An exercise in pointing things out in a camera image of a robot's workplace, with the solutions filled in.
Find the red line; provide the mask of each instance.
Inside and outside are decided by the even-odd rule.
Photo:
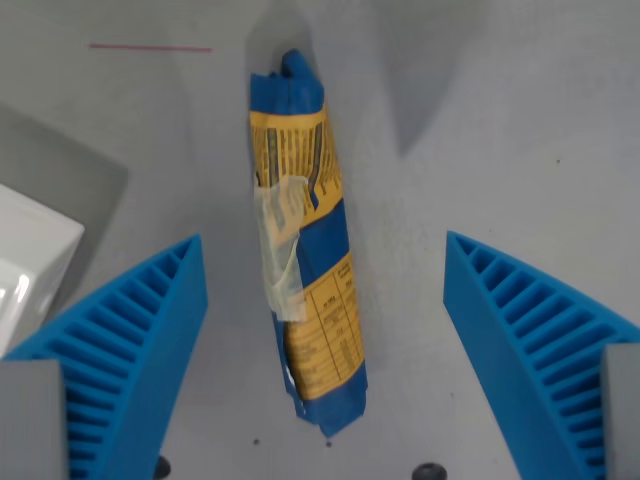
[[[213,48],[207,47],[166,47],[154,45],[107,45],[104,43],[90,43],[89,48],[104,48],[111,50],[147,50],[154,52],[190,52],[211,53]]]

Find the transparent tape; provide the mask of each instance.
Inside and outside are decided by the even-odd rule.
[[[285,322],[307,320],[296,256],[307,182],[305,177],[285,176],[271,188],[254,188],[267,301],[278,319]]]

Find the packaged food bag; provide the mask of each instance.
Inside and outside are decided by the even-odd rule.
[[[296,413],[331,437],[364,413],[367,374],[342,176],[324,89],[302,54],[252,75],[265,291]]]

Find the black screw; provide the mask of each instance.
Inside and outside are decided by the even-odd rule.
[[[167,478],[171,473],[171,464],[164,457],[158,457],[158,463],[156,463],[156,471],[153,474],[154,480],[161,480]]]
[[[447,471],[438,463],[423,463],[415,468],[411,480],[447,480]]]

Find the nutrition label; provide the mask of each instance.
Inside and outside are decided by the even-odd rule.
[[[305,291],[307,321],[285,326],[285,347],[304,400],[339,387],[364,361],[351,254]]]

